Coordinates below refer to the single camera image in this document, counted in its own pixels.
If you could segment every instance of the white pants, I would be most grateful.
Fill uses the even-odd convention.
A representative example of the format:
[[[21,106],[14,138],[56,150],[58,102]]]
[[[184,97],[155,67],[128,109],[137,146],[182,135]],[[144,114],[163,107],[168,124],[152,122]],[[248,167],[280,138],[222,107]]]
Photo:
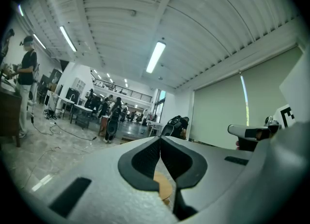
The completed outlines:
[[[20,113],[19,113],[19,133],[26,134],[27,133],[27,103],[29,98],[31,85],[20,85],[18,82],[16,83],[15,90],[20,93],[21,96],[21,105],[20,105]]]

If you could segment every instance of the green roller blind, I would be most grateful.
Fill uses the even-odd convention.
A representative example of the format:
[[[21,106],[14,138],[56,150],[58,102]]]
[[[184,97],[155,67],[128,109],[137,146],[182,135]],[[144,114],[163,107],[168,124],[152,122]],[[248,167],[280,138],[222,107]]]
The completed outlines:
[[[287,104],[279,86],[301,55],[301,50],[295,47],[242,72],[248,93],[250,126],[263,125],[267,116]]]
[[[227,127],[230,124],[246,125],[246,115],[241,79],[235,75],[195,92],[190,137],[235,149],[238,139],[227,132]]]

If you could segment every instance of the balcony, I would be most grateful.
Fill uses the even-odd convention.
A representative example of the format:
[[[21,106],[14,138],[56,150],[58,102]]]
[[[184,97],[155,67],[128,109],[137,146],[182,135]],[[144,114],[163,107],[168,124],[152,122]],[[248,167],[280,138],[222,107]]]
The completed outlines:
[[[133,91],[133,90],[129,90],[128,88],[124,88],[124,87],[121,87],[121,86],[118,86],[116,84],[112,84],[106,81],[102,81],[102,80],[95,79],[95,78],[93,79],[95,80],[95,82],[93,83],[95,86],[99,86],[104,89],[111,90],[111,94],[113,92],[117,92],[119,94],[130,96],[130,97],[133,97],[133,98],[145,101],[145,102],[151,102],[152,100],[152,96],[148,96],[148,95],[145,95],[145,94]]]

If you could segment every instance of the floor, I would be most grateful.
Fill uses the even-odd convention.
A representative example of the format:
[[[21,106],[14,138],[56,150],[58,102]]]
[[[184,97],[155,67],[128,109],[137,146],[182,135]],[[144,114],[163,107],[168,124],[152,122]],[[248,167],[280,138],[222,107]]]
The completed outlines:
[[[61,176],[65,170],[70,169],[75,164],[82,162],[83,159],[91,153],[107,149],[121,144],[123,136],[129,138],[142,139],[148,137],[145,126],[137,125],[130,122],[121,123],[116,137],[112,143],[107,144],[103,141],[103,137],[97,137],[99,123],[93,120],[88,129],[82,129],[72,122],[70,124],[69,114],[65,114],[64,119],[47,120],[43,115],[43,105],[37,104],[34,109],[34,126],[28,120],[28,134],[20,140],[21,147],[17,148],[15,140],[9,137],[0,137],[2,147],[1,157],[7,166],[16,186],[21,190],[26,190],[34,195],[33,190],[40,183],[40,180],[46,178],[48,180]],[[54,122],[59,127],[78,137],[89,139],[83,140],[71,134],[68,134],[54,126]],[[168,207],[172,210],[175,196],[175,182],[167,171],[164,163],[160,159],[156,170],[163,173],[172,184],[173,193],[170,196]]]

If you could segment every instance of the brown wooden desk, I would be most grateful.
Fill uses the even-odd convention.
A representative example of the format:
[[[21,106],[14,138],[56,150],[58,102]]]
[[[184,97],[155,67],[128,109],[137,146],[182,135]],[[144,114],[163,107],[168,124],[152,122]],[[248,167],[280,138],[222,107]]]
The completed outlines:
[[[7,87],[4,84],[4,82],[0,82],[0,136],[15,136],[16,146],[20,147],[19,113],[21,96],[17,92],[4,89]]]

